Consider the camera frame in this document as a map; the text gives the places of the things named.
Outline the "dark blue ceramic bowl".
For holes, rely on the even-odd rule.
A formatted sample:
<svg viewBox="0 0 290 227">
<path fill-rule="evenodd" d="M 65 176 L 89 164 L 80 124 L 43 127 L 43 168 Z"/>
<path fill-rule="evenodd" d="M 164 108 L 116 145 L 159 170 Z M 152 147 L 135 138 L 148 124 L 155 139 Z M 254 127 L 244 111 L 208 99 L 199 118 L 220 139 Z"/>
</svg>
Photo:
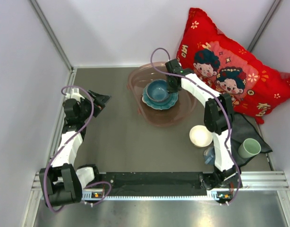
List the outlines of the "dark blue ceramic bowl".
<svg viewBox="0 0 290 227">
<path fill-rule="evenodd" d="M 163 79 L 157 79 L 150 82 L 146 86 L 145 93 L 149 99 L 154 102 L 163 102 L 170 97 L 167 90 L 167 82 Z"/>
</svg>

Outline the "teal scalloped ceramic plate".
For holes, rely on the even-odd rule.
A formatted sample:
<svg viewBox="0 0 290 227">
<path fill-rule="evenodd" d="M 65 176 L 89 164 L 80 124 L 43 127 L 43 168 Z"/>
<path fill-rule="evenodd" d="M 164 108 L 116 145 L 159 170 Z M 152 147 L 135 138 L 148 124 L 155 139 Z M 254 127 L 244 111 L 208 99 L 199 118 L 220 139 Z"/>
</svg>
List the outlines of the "teal scalloped ceramic plate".
<svg viewBox="0 0 290 227">
<path fill-rule="evenodd" d="M 168 110 L 172 108 L 179 99 L 179 94 L 177 92 L 177 93 L 171 93 L 169 98 L 166 101 L 155 102 L 149 98 L 146 92 L 147 92 L 147 87 L 143 89 L 143 96 L 147 103 L 146 105 L 155 110 Z"/>
</svg>

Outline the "white ceramic bowl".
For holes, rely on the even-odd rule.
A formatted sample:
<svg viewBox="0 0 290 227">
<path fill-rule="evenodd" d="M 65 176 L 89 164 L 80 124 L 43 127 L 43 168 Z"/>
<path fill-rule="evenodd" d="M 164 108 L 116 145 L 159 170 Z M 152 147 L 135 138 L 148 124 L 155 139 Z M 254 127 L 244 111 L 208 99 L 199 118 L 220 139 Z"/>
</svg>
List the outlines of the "white ceramic bowl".
<svg viewBox="0 0 290 227">
<path fill-rule="evenodd" d="M 212 133 L 203 125 L 196 125 L 189 131 L 190 141 L 199 148 L 207 147 L 213 141 Z"/>
</svg>

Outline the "blue speckled ceramic cup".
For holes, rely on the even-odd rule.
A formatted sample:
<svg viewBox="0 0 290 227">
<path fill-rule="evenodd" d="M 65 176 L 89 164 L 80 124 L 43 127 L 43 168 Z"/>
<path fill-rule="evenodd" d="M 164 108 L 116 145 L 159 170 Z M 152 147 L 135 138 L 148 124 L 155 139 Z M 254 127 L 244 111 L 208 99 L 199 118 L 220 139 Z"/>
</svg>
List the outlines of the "blue speckled ceramic cup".
<svg viewBox="0 0 290 227">
<path fill-rule="evenodd" d="M 214 165 L 214 162 L 215 162 L 215 151 L 214 151 L 214 147 L 208 147 L 204 151 L 203 157 L 204 157 L 204 163 L 206 165 Z"/>
</svg>

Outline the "pale green cup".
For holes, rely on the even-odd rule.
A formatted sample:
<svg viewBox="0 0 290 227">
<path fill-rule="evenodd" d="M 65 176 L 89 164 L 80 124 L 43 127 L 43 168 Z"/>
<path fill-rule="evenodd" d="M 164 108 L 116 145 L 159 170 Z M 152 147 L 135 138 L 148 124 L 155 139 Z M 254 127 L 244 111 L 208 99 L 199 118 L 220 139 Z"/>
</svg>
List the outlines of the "pale green cup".
<svg viewBox="0 0 290 227">
<path fill-rule="evenodd" d="M 247 138 L 243 141 L 238 149 L 238 154 L 242 158 L 254 157 L 261 152 L 260 143 L 253 138 Z"/>
</svg>

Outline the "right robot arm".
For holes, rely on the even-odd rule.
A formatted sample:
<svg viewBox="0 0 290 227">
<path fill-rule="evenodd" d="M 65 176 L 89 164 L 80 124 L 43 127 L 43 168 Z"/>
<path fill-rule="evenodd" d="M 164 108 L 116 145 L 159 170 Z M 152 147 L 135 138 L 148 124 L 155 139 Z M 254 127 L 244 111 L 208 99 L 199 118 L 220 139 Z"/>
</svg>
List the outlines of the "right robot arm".
<svg viewBox="0 0 290 227">
<path fill-rule="evenodd" d="M 178 60 L 165 63 L 167 90 L 170 93 L 186 90 L 205 108 L 204 125 L 212 133 L 215 153 L 214 172 L 200 175 L 202 186 L 208 190 L 227 186 L 232 177 L 239 175 L 239 167 L 231 152 L 231 131 L 234 110 L 231 96 L 221 94 L 206 85 L 191 69 L 183 69 Z"/>
</svg>

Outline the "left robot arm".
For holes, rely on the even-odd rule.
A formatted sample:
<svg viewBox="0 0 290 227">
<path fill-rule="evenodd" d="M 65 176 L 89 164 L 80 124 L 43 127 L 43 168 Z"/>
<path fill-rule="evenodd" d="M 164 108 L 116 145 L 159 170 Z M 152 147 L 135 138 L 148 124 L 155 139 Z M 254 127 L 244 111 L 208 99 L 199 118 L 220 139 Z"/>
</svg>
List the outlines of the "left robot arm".
<svg viewBox="0 0 290 227">
<path fill-rule="evenodd" d="M 82 96 L 78 87 L 65 94 L 60 145 L 48 165 L 39 172 L 43 199 L 52 210 L 81 201 L 99 203 L 111 191 L 111 184 L 102 181 L 96 165 L 87 164 L 74 169 L 77 151 L 86 135 L 86 125 L 111 99 L 109 95 L 91 90 L 86 94 L 87 97 Z"/>
</svg>

